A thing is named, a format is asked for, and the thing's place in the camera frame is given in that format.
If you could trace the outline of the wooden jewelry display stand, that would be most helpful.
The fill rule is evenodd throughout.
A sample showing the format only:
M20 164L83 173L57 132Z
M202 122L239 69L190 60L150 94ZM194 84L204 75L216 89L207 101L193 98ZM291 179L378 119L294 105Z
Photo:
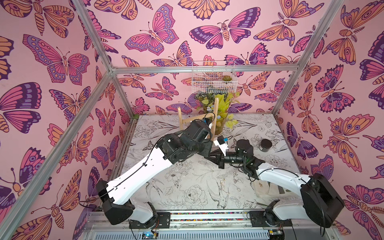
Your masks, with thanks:
M211 126L211 134L210 134L210 141L214 140L216 126L217 126L217 118L218 118L218 110L219 110L219 98L215 98L214 103L214 110L207 114L198 115L191 118L183 119L182 110L180 107L177 108L178 117L179 117L179 124L180 124L180 130L182 131L184 129L184 124L189 124L194 120L203 120L204 118L210 118L212 117L212 126Z

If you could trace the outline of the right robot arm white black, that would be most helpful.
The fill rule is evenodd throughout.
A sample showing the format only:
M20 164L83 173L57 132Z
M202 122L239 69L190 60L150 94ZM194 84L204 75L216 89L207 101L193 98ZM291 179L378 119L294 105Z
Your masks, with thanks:
M254 148L248 140L239 140L235 150L229 151L226 138L213 141L214 150L207 159L224 168L234 164L251 181L265 181L296 194L293 201L273 200L264 211L269 226L285 220L311 220L322 228L330 228L339 216L345 203L322 174L304 175L275 167L254 156Z

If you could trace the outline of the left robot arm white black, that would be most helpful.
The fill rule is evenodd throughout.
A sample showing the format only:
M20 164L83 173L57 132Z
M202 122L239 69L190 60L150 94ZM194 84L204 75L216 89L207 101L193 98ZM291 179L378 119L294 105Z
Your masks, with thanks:
M228 148L227 139L215 138L206 122L193 120L185 130L161 137L148 155L121 176L109 182L99 181L96 190L109 223L114 226L131 220L151 228L158 221L153 204L140 202L132 196L155 175L175 163L196 154L208 157L212 146L224 146L219 151L224 154Z

